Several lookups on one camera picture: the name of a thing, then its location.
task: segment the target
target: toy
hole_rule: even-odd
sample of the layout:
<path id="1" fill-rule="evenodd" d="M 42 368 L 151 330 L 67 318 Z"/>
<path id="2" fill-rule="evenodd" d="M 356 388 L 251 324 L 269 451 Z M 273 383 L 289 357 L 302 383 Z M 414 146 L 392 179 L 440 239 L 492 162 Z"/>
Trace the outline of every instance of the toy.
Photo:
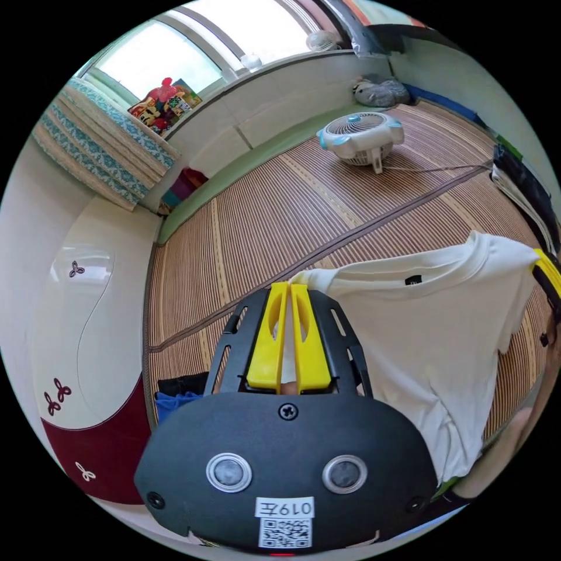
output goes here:
<path id="1" fill-rule="evenodd" d="M 154 132 L 164 134 L 201 101 L 183 80 L 172 84 L 171 78 L 165 78 L 161 86 L 130 107 L 129 113 Z"/>

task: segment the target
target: bamboo mat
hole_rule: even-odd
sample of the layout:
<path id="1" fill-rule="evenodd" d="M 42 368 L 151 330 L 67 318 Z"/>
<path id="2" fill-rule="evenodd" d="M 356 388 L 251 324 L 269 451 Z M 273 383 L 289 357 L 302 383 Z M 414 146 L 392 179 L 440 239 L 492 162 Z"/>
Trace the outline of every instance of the bamboo mat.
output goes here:
<path id="1" fill-rule="evenodd" d="M 390 112 L 406 132 L 385 165 L 486 162 L 494 142 L 428 103 Z M 320 150 L 315 138 L 232 184 L 155 249 L 148 290 L 144 376 L 149 413 L 157 380 L 209 369 L 236 303 L 296 271 L 463 243 L 475 229 L 530 246 L 537 241 L 481 169 L 376 176 Z M 516 411 L 543 367 L 538 337 L 549 314 L 537 289 L 521 331 L 500 358 L 485 438 Z"/>

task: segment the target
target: shirt label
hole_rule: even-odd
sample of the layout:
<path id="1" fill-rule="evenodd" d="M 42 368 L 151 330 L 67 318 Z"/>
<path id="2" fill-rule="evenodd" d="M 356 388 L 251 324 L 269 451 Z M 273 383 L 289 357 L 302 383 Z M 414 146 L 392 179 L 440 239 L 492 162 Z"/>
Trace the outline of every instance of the shirt label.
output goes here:
<path id="1" fill-rule="evenodd" d="M 419 284 L 421 284 L 421 282 L 423 282 L 423 279 L 422 279 L 421 275 L 413 275 L 413 276 L 410 276 L 407 279 L 405 279 L 406 286 L 419 285 Z"/>

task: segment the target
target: blue cloth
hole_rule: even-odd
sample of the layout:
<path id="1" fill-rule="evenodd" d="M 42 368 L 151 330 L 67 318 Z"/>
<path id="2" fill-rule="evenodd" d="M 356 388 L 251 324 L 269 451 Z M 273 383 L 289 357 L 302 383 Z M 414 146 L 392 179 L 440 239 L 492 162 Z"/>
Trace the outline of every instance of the blue cloth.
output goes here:
<path id="1" fill-rule="evenodd" d="M 179 409 L 181 405 L 195 401 L 196 399 L 203 397 L 197 395 L 193 392 L 187 392 L 185 394 L 178 394 L 175 397 L 167 396 L 165 393 L 156 393 L 156 410 L 158 411 L 158 420 L 163 423 L 171 413 L 176 409 Z"/>

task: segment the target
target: person's hand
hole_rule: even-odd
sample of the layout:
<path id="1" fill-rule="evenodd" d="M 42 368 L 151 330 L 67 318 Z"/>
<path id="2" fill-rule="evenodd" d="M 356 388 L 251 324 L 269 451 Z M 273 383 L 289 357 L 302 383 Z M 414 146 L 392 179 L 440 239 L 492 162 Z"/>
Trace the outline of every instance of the person's hand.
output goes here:
<path id="1" fill-rule="evenodd" d="M 548 336 L 548 350 L 545 358 L 545 369 L 547 372 L 558 372 L 561 368 L 561 323 L 555 325 L 553 313 L 549 317 L 546 334 Z"/>

